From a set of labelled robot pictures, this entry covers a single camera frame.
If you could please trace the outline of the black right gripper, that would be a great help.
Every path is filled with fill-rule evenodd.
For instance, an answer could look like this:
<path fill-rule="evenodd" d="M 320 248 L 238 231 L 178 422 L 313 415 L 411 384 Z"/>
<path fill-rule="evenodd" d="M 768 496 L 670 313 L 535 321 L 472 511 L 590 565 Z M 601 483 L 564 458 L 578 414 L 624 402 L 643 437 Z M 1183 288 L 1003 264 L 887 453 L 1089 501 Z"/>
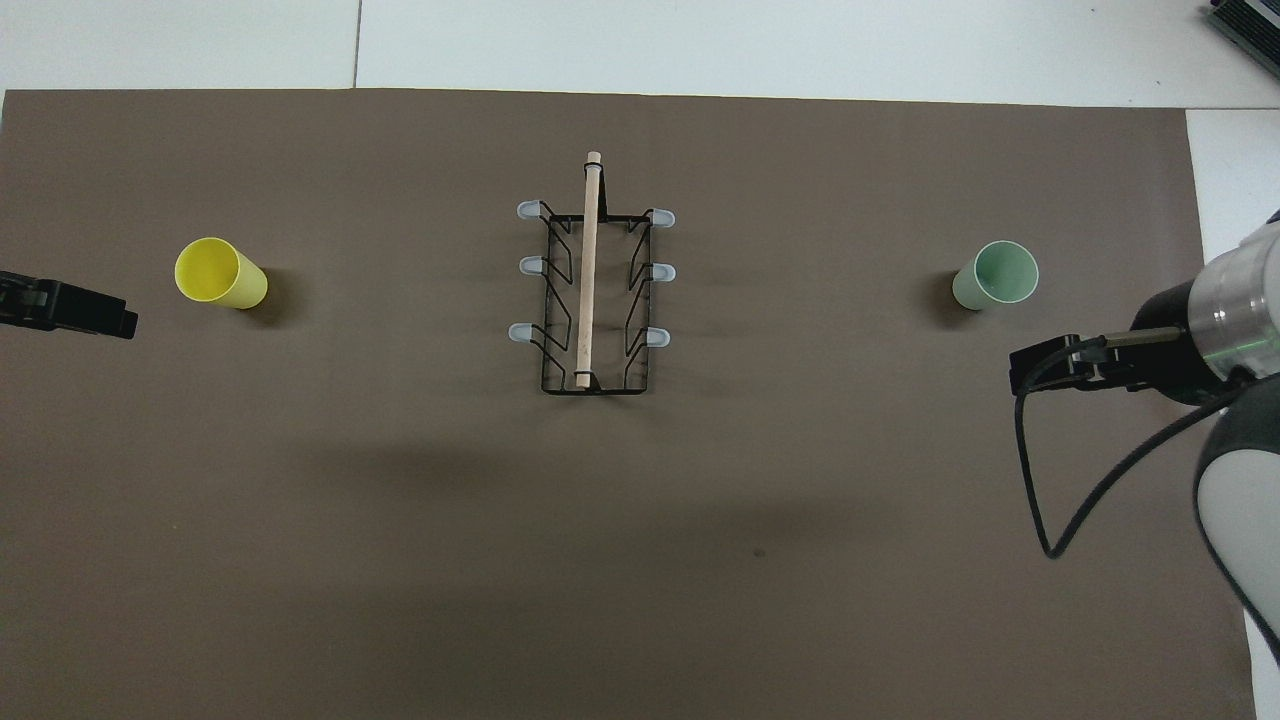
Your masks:
<path fill-rule="evenodd" d="M 1201 406 L 1224 392 L 1226 382 L 1201 356 L 1190 336 L 1187 281 L 1149 297 L 1137 311 L 1132 331 L 1178 328 L 1176 340 L 1135 347 L 1133 363 L 1101 336 L 1065 334 L 1009 355 L 1007 382 L 1014 396 L 1053 389 L 1093 392 L 1129 386 L 1138 378 L 1166 398 Z"/>

